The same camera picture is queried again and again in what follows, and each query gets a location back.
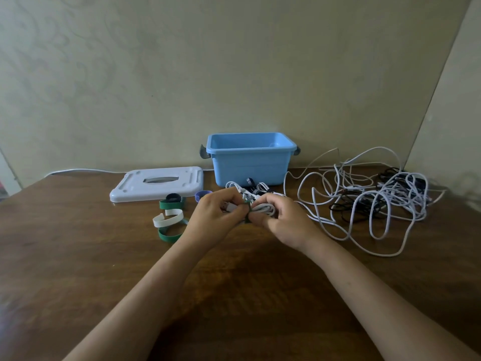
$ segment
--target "wall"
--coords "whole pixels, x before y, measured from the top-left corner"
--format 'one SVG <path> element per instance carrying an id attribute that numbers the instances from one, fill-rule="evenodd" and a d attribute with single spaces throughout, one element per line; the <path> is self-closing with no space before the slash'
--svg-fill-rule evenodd
<path id="1" fill-rule="evenodd" d="M 481 0 L 472 0 L 406 168 L 481 208 Z"/>
<path id="2" fill-rule="evenodd" d="M 0 148 L 23 185 L 71 167 L 204 164 L 282 131 L 303 165 L 406 160 L 468 0 L 0 0 Z"/>

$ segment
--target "gray handle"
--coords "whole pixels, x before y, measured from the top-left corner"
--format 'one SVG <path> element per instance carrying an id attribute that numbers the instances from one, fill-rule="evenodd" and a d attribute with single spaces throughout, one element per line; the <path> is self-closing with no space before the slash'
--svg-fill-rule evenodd
<path id="1" fill-rule="evenodd" d="M 205 149 L 204 145 L 201 144 L 201 148 L 199 150 L 199 154 L 201 155 L 201 158 L 203 159 L 207 159 L 207 158 L 211 158 L 211 154 L 210 153 L 207 153 L 207 150 Z"/>

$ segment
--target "white cable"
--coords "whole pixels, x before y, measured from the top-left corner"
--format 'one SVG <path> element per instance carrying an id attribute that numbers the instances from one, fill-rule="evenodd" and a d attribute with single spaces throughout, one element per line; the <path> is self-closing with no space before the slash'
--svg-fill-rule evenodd
<path id="1" fill-rule="evenodd" d="M 105 173 L 125 173 L 125 172 L 114 172 L 114 171 L 107 171 L 107 170 L 100 170 L 97 168 L 70 168 L 68 170 L 60 170 L 60 171 L 53 171 L 48 174 L 46 174 L 43 178 L 50 176 L 50 175 L 55 175 L 57 173 L 64 173 L 64 172 L 73 172 L 73 171 L 91 171 L 91 172 L 105 172 Z"/>
<path id="2" fill-rule="evenodd" d="M 358 174 L 353 174 L 352 173 L 352 167 L 357 166 L 357 165 L 363 165 L 363 164 L 383 164 L 385 166 L 390 166 L 389 164 L 382 163 L 382 162 L 366 162 L 366 163 L 354 163 L 356 159 L 361 157 L 362 155 L 376 150 L 376 149 L 383 149 L 391 152 L 397 160 L 399 171 L 398 173 L 394 174 L 389 178 L 388 181 L 385 183 L 376 183 L 374 182 L 373 178 L 376 177 L 377 175 L 372 175 L 372 176 L 366 176 L 366 175 L 358 175 Z M 284 176 L 284 183 L 283 183 L 283 189 L 284 189 L 284 195 L 286 196 L 286 179 L 287 179 L 287 174 L 291 175 L 294 179 L 299 179 L 304 175 L 306 170 L 311 166 L 312 163 L 314 163 L 317 159 L 321 158 L 322 156 L 326 155 L 327 153 L 330 153 L 332 151 L 338 151 L 339 155 L 339 149 L 331 149 L 319 157 L 316 157 L 312 162 L 310 162 L 307 167 L 304 169 L 304 171 L 297 177 L 292 175 L 291 172 L 286 172 L 286 175 Z M 345 241 L 347 239 L 350 239 L 351 241 L 354 242 L 356 246 L 358 246 L 360 249 L 362 249 L 364 252 L 369 253 L 370 255 L 376 255 L 380 257 L 394 257 L 399 255 L 403 250 L 406 245 L 407 237 L 409 236 L 409 232 L 411 231 L 412 226 L 416 221 L 423 220 L 426 215 L 426 207 L 432 204 L 435 204 L 438 200 L 442 198 L 446 190 L 432 190 L 429 189 L 428 187 L 428 180 L 427 178 L 420 174 L 420 173 L 409 173 L 409 172 L 403 172 L 401 163 L 399 160 L 399 157 L 397 154 L 392 151 L 389 148 L 386 147 L 374 147 L 371 148 L 367 151 L 362 152 L 361 154 L 357 155 L 356 157 L 349 159 L 344 162 L 340 162 L 340 164 L 334 164 L 333 166 L 321 166 L 318 168 L 318 171 L 322 172 L 310 172 L 304 178 L 302 179 L 299 188 L 297 190 L 297 203 L 302 205 L 304 208 L 307 209 L 308 214 L 307 216 L 319 222 L 321 225 L 322 229 L 327 233 L 327 235 L 335 240 L 338 241 Z M 329 182 L 327 179 L 326 175 L 332 173 L 334 175 L 334 186 Z M 307 201 L 301 198 L 301 190 L 302 186 L 304 185 L 306 179 L 311 176 L 311 175 L 318 175 L 322 178 L 322 186 L 324 189 L 324 193 L 318 191 L 315 187 L 311 188 L 311 195 L 312 195 L 312 201 Z M 424 190 L 420 190 L 416 186 L 416 180 L 417 179 L 422 179 L 425 182 L 425 188 Z M 406 188 L 405 186 L 399 184 L 397 181 L 404 179 L 404 182 L 406 183 Z M 319 209 L 318 207 L 321 205 L 326 205 L 329 203 L 338 203 L 341 200 L 342 195 L 344 194 L 345 190 L 350 190 L 350 191 L 355 191 L 358 192 L 358 195 L 356 196 L 356 199 L 354 200 L 352 204 L 352 212 L 351 212 L 351 219 L 349 222 L 349 227 L 346 230 L 342 226 L 340 226 L 337 222 L 336 219 L 334 218 L 334 213 L 331 210 L 330 211 L 330 219 L 328 218 L 323 218 L 319 214 Z M 428 191 L 439 191 L 441 192 L 440 195 L 435 199 L 432 200 L 428 196 Z M 320 203 L 316 201 L 316 194 L 319 196 L 322 196 L 326 198 L 327 200 L 324 200 Z M 380 253 L 375 253 L 372 251 L 369 251 L 362 247 L 351 235 L 352 233 L 352 226 L 353 226 L 353 221 L 354 221 L 354 215 L 355 215 L 355 207 L 358 205 L 359 201 L 363 199 L 363 202 L 365 203 L 366 201 L 371 202 L 371 210 L 370 210 L 370 216 L 369 216 L 369 231 L 370 235 L 373 239 L 375 240 L 382 240 L 383 238 L 386 237 L 386 235 L 389 232 L 389 226 L 391 223 L 392 218 L 396 219 L 402 219 L 402 220 L 409 220 L 410 224 L 406 229 L 401 247 L 398 251 L 392 254 L 380 254 Z M 374 210 L 376 208 L 376 205 L 380 204 L 380 200 L 383 200 L 385 203 L 384 206 L 382 206 L 381 209 L 385 209 L 385 211 L 379 211 L 379 213 L 383 214 L 386 216 L 386 225 L 384 227 L 384 232 L 380 237 L 376 237 L 374 232 L 373 232 L 373 218 L 374 218 Z M 312 212 L 312 210 L 308 207 L 308 205 L 314 206 L 315 213 Z M 399 217 L 395 216 L 392 214 L 392 206 L 399 206 L 402 207 L 405 211 L 410 213 L 411 218 L 406 218 L 406 217 Z M 332 225 L 334 227 L 339 228 L 344 234 L 345 237 L 335 237 L 329 231 L 326 229 L 324 226 L 325 224 Z"/>
<path id="3" fill-rule="evenodd" d="M 229 181 L 225 185 L 226 188 L 229 188 L 229 187 L 232 187 L 232 186 L 235 186 L 237 188 L 237 191 L 242 195 L 244 201 L 252 203 L 254 200 L 260 198 L 260 195 L 252 194 L 251 192 L 247 191 L 246 189 L 241 188 L 234 181 Z M 259 204 L 258 206 L 252 208 L 252 211 L 255 211 L 257 213 L 264 213 L 264 214 L 267 214 L 268 216 L 272 217 L 276 213 L 276 208 L 272 204 L 266 203 L 266 204 Z"/>

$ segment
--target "wooden table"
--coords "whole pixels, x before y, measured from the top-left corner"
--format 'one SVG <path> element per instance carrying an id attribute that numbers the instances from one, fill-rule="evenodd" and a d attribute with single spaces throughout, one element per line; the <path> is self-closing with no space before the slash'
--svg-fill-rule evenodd
<path id="1" fill-rule="evenodd" d="M 152 224 L 157 201 L 109 201 L 121 177 L 50 176 L 0 204 L 1 360 L 62 359 L 169 249 Z M 295 197 L 299 182 L 288 182 Z M 303 190 L 306 198 L 310 187 Z M 212 172 L 204 188 L 218 188 Z M 194 208 L 190 198 L 187 217 Z M 450 197 L 414 226 L 398 257 L 343 245 L 479 352 L 480 222 L 479 213 Z M 373 243 L 360 223 L 354 236 L 388 252 L 399 246 L 406 226 L 394 223 L 388 239 Z M 151 359 L 381 356 L 322 271 L 249 224 L 234 229 L 190 274 Z"/>

